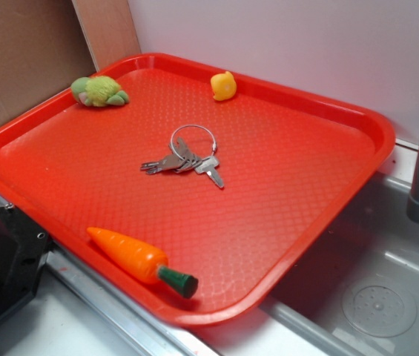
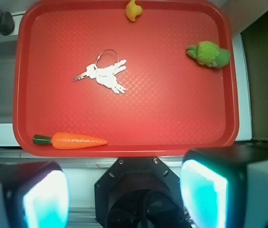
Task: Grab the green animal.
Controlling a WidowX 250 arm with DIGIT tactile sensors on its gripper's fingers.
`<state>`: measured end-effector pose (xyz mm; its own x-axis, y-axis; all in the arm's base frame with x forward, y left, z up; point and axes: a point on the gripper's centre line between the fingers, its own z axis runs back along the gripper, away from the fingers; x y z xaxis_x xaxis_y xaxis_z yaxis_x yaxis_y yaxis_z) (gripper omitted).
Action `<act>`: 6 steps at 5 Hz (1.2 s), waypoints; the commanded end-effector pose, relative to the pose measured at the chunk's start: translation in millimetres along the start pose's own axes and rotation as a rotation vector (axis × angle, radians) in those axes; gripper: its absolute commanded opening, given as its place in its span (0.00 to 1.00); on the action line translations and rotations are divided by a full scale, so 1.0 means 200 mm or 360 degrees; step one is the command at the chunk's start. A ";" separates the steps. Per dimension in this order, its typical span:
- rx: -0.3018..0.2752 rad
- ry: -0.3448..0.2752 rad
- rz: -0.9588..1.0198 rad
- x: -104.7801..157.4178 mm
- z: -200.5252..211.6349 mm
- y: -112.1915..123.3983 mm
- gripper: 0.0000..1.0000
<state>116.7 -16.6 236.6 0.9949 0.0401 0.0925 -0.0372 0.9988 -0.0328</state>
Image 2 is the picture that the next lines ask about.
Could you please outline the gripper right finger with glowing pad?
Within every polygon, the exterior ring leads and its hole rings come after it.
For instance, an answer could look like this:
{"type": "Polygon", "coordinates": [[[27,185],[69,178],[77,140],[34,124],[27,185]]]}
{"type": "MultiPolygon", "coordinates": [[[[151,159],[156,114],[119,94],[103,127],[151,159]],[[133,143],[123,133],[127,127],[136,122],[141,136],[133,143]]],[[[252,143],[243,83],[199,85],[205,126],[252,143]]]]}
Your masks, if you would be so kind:
{"type": "Polygon", "coordinates": [[[180,191],[199,228],[268,228],[268,145],[189,150],[180,191]]]}

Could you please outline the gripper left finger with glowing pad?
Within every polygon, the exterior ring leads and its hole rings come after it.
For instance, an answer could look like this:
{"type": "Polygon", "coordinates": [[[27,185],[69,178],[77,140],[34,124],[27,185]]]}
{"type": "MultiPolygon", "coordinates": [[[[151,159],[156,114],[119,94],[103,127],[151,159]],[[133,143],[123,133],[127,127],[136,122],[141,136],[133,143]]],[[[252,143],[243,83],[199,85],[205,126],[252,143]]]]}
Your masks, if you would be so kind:
{"type": "Polygon", "coordinates": [[[69,207],[69,182],[58,163],[0,164],[0,228],[64,228],[69,207]]]}

